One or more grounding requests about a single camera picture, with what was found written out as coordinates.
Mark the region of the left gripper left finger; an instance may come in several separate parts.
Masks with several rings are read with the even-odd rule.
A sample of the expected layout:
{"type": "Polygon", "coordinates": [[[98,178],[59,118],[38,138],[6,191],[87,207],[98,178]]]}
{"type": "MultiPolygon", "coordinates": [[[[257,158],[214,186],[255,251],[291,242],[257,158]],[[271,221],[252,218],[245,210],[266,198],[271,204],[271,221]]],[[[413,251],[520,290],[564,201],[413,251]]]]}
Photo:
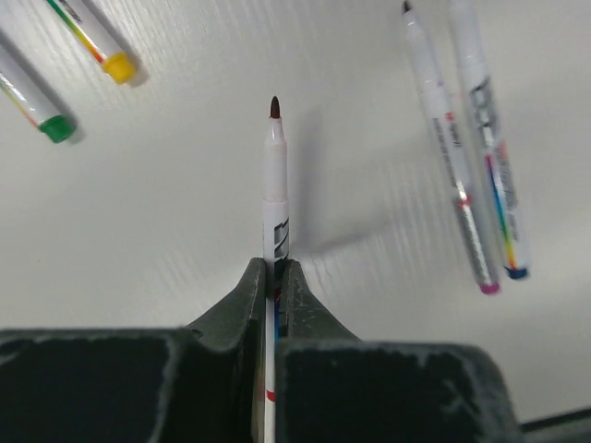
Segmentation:
{"type": "Polygon", "coordinates": [[[3,329],[5,442],[248,442],[265,286],[236,287],[184,327],[3,329]]]}

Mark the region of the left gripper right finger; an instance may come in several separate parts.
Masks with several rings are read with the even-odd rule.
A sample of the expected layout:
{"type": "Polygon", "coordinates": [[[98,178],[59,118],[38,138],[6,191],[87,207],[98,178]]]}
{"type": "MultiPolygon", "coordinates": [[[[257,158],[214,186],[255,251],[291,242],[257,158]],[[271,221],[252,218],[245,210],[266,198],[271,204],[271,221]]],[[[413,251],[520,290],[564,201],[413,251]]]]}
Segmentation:
{"type": "Polygon", "coordinates": [[[470,345],[362,341],[283,277],[286,337],[275,352],[278,442],[522,442],[492,358],[470,345]]]}

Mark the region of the red pen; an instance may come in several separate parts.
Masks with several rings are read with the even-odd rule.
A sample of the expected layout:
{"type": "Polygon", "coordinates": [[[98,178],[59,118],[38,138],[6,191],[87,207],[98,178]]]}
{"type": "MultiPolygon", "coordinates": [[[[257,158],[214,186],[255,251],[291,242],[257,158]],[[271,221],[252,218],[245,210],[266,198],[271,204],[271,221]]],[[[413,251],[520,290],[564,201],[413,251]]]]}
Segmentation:
{"type": "Polygon", "coordinates": [[[263,149],[263,259],[266,269],[264,342],[264,440],[275,440],[275,345],[280,336],[283,272],[289,258],[287,143],[279,99],[270,105],[263,149]]]}

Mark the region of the purple pen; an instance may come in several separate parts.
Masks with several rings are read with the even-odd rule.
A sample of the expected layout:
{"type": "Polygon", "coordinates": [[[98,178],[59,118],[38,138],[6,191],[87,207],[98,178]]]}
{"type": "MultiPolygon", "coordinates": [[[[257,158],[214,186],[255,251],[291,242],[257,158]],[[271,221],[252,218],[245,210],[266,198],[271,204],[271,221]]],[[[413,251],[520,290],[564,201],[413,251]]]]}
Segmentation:
{"type": "Polygon", "coordinates": [[[480,291],[495,294],[500,290],[488,240],[475,202],[475,187],[468,158],[459,135],[449,93],[428,33],[409,1],[402,2],[404,37],[426,124],[443,158],[451,202],[464,246],[480,291]]]}

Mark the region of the yellow pen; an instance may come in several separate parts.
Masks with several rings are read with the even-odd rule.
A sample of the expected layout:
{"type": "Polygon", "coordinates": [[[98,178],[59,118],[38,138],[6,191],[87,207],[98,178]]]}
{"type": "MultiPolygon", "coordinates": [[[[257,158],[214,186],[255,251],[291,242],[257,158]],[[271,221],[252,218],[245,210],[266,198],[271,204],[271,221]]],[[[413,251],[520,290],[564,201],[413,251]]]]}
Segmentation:
{"type": "Polygon", "coordinates": [[[125,84],[133,79],[137,69],[127,52],[85,1],[47,0],[46,3],[115,83],[125,84]]]}

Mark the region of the green pen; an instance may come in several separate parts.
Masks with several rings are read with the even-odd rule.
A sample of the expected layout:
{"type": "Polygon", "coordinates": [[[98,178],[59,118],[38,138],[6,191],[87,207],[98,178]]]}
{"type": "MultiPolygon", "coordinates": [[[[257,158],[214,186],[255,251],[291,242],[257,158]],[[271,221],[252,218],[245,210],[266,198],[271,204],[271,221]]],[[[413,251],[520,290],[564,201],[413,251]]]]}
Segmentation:
{"type": "Polygon", "coordinates": [[[24,117],[54,144],[71,139],[77,130],[74,120],[65,113],[36,76],[35,70],[18,47],[1,30],[1,91],[24,117]]]}

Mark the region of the blue pen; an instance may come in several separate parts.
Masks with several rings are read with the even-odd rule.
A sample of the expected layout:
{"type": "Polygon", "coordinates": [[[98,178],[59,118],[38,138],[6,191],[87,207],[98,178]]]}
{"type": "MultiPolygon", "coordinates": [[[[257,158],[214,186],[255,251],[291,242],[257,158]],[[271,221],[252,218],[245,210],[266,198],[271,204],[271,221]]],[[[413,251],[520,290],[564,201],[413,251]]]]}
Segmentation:
{"type": "Polygon", "coordinates": [[[523,280],[529,276],[530,268],[524,220],[476,8],[472,1],[450,1],[448,8],[464,111],[474,135],[476,152],[483,162],[486,189],[497,224],[502,266],[511,279],[523,280]]]}

